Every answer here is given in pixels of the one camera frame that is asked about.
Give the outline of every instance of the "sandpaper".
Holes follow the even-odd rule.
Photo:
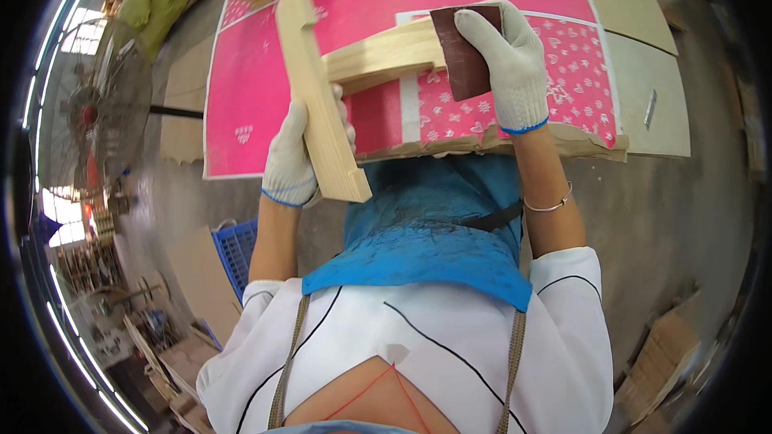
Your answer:
[[[456,29],[454,14],[461,9],[474,10],[501,33],[501,10],[497,5],[447,7],[430,12],[431,22],[445,55],[454,101],[463,101],[490,91],[490,72],[485,58]]]

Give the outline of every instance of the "workbench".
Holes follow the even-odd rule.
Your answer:
[[[314,0],[314,30],[327,53],[429,9],[477,1]],[[656,0],[511,1],[545,43],[550,129],[562,154],[690,156],[678,51]],[[263,173],[290,100],[273,12],[273,5],[224,5],[207,76],[205,178]],[[647,129],[652,89],[656,110]],[[446,92],[445,72],[425,72],[350,97],[357,158],[476,151],[506,142],[505,133],[489,128],[495,118],[490,93],[455,103]]]

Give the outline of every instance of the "white shirt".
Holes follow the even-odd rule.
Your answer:
[[[544,255],[530,263],[530,281],[509,432],[602,432],[614,393],[597,255],[589,247]],[[196,382],[218,434],[236,434],[242,416],[241,434],[267,428],[301,287],[300,278],[247,285],[241,319]],[[511,305],[450,284],[316,292],[289,371],[284,412],[378,355],[395,363],[461,434],[495,432],[513,316]]]

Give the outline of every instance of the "person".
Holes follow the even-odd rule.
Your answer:
[[[470,10],[455,21],[488,63],[515,157],[366,165],[373,197],[348,206],[345,250],[302,279],[296,234],[317,185],[307,113],[290,103],[265,167],[242,316],[198,374],[218,434],[604,430],[613,387],[600,264],[544,127],[542,43],[514,5],[494,4],[501,34]]]

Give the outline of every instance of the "red string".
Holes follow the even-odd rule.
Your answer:
[[[407,389],[405,389],[404,385],[402,385],[402,380],[399,378],[399,373],[397,372],[397,365],[396,364],[389,365],[389,367],[386,370],[384,370],[382,374],[380,374],[378,377],[376,377],[374,381],[370,382],[370,385],[365,387],[364,390],[362,390],[362,392],[360,392],[359,394],[356,394],[353,397],[352,400],[350,400],[350,401],[346,402],[345,404],[343,404],[343,406],[339,410],[336,410],[335,412],[333,412],[329,416],[325,417],[323,420],[329,421],[332,416],[336,415],[338,412],[342,411],[343,409],[346,409],[353,401],[355,401],[355,400],[359,399],[360,397],[362,397],[362,394],[364,394],[366,391],[368,391],[368,389],[370,389],[373,386],[373,384],[375,384],[375,382],[381,380],[381,377],[386,375],[391,370],[394,371],[394,376],[397,378],[397,382],[399,382],[399,386],[402,388],[402,391],[404,392],[405,397],[408,398],[408,401],[410,402],[410,405],[413,406],[413,410],[415,411],[415,414],[419,417],[419,420],[421,421],[421,425],[424,426],[424,429],[426,429],[426,432],[428,434],[431,434],[431,431],[429,430],[429,427],[426,425],[426,422],[424,422],[424,418],[421,417],[421,413],[419,412],[418,406],[415,405],[415,403],[413,402],[413,399],[411,399],[411,397],[410,397],[410,394],[408,394]]]
[[[348,407],[348,406],[349,406],[349,405],[350,405],[350,404],[351,404],[353,401],[355,401],[355,400],[359,399],[359,398],[362,396],[362,394],[363,394],[364,392],[366,392],[368,389],[370,389],[370,388],[373,386],[373,384],[374,384],[375,382],[377,382],[378,380],[380,380],[380,378],[381,378],[381,377],[383,377],[384,375],[386,375],[386,373],[387,373],[387,372],[389,372],[391,369],[393,369],[393,368],[396,368],[396,367],[397,367],[397,366],[396,366],[396,364],[391,364],[391,365],[389,365],[389,368],[387,368],[386,370],[384,370],[383,374],[381,374],[381,375],[379,375],[378,377],[376,377],[374,381],[370,382],[370,385],[368,385],[367,387],[365,387],[365,388],[364,388],[364,390],[363,390],[362,392],[360,392],[359,394],[355,395],[355,396],[354,396],[354,398],[353,398],[352,400],[350,400],[350,401],[346,402],[345,404],[343,404],[343,407],[341,407],[339,410],[336,410],[335,412],[333,412],[333,413],[332,413],[332,414],[330,414],[329,416],[325,417],[325,418],[324,418],[324,420],[325,420],[325,421],[329,421],[329,420],[330,420],[330,418],[331,418],[332,416],[336,415],[338,412],[342,411],[343,409],[346,409],[346,408],[347,408],[347,407]]]
[[[424,426],[424,429],[426,429],[426,432],[428,434],[431,434],[431,431],[429,430],[429,427],[426,425],[426,422],[424,422],[424,418],[421,417],[421,413],[419,412],[419,408],[415,405],[415,402],[413,402],[413,399],[411,399],[410,394],[408,394],[407,389],[405,389],[404,385],[402,385],[402,379],[399,378],[399,373],[397,372],[397,369],[394,370],[394,375],[397,377],[397,382],[399,382],[399,386],[402,388],[402,391],[404,392],[404,395],[410,401],[410,405],[413,406],[413,410],[415,411],[415,414],[421,420],[421,425]]]

